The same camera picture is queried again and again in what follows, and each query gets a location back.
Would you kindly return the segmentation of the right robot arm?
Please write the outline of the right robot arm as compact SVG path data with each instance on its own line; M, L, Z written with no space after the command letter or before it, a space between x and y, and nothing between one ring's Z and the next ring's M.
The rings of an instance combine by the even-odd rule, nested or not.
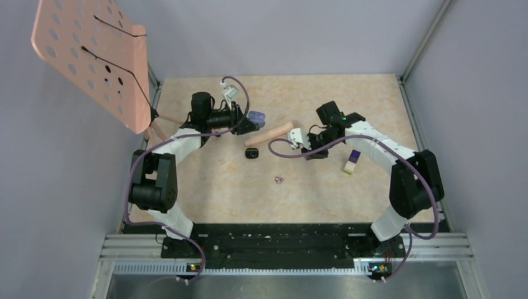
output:
M436 156L429 150L414 150L376 130L358 113L341 112L336 102L327 102L316 113L322 123L319 133L289 133L288 138L307 160L324 159L329 148L342 142L368 156L390 175L389 206L375 220L372 235L365 240L366 251L381 257L390 249L390 240L419 212L433 209L439 220L438 202L445 196Z

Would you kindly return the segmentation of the black earbud charging case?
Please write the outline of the black earbud charging case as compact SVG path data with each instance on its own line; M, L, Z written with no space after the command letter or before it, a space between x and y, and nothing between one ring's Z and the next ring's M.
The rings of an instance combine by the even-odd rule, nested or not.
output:
M258 148L246 148L245 149L245 157L247 159L257 159L260 155Z

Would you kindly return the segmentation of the purple and green toy blocks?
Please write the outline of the purple and green toy blocks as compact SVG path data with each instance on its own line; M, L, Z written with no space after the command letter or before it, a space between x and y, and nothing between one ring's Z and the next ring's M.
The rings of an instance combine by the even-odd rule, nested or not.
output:
M360 156L361 156L361 152L360 151L358 151L356 149L352 150L350 155L349 155L349 157L348 157L348 159L347 159L347 161L346 161L346 163L345 163L345 165L344 165L344 167L343 167L343 169L342 169L342 171L344 173L348 174L348 175L351 175L354 172L355 168L356 168L356 165L358 163L358 160L359 160Z

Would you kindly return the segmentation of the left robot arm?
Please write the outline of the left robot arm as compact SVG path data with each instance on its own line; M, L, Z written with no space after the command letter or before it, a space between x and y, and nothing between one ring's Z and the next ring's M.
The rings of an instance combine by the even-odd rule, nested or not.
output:
M217 136L244 135L261 126L252 121L235 102L224 101L214 108L208 92L192 94L191 111L180 129L152 151L137 150L131 162L128 202L154 217L154 222L177 239L176 250L184 257L199 251L199 240L192 236L194 223L177 204L177 165L193 151L202 148L217 131Z

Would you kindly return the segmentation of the grey-blue oval case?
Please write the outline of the grey-blue oval case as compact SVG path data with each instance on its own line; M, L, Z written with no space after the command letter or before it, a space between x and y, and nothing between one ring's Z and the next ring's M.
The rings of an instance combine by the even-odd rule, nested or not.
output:
M249 118L250 121L256 124L257 127L263 128L265 126L266 115L264 113L250 110L248 112L247 117Z

